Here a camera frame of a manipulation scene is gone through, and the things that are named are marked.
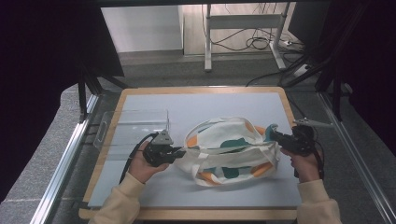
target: metal stand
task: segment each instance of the metal stand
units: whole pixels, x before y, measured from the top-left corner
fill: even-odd
[[[210,16],[211,5],[206,9],[206,44],[205,44],[205,71],[212,70],[212,47],[210,40],[211,30],[220,29],[258,29],[258,28],[276,28],[274,41],[269,43],[271,51],[276,59],[279,70],[286,69],[282,57],[279,54],[278,43],[282,35],[283,26],[288,15],[290,2],[286,4],[282,14],[270,15],[220,15]]]

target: green spot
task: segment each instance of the green spot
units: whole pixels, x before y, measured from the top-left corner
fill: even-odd
[[[227,179],[237,178],[239,176],[238,168],[227,168],[221,167],[224,173],[224,177]]]

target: fabric pattern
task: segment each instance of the fabric pattern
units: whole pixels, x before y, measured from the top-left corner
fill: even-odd
[[[277,142],[264,141],[267,129],[244,118],[205,121],[185,139],[186,155],[176,165],[203,186],[218,186],[273,174],[279,160]]]

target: person's right hand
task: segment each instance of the person's right hand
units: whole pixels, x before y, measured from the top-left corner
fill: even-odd
[[[169,166],[168,163],[164,163],[159,167],[153,167],[148,162],[146,162],[146,159],[143,157],[143,150],[148,144],[148,141],[144,142],[137,150],[128,171],[134,178],[143,184],[146,183],[146,181],[148,181],[153,175],[164,171]]]
[[[319,180],[318,162],[314,154],[307,157],[299,156],[281,148],[280,151],[291,157],[291,166],[296,169],[299,174],[300,183]]]

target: sleeve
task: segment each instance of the sleeve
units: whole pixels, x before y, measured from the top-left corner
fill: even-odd
[[[297,208],[299,224],[340,224],[338,203],[330,199],[323,181],[315,180],[299,184],[302,204]]]
[[[139,213],[138,197],[144,187],[144,184],[126,173],[123,181],[111,190],[102,208],[89,223],[132,223]]]

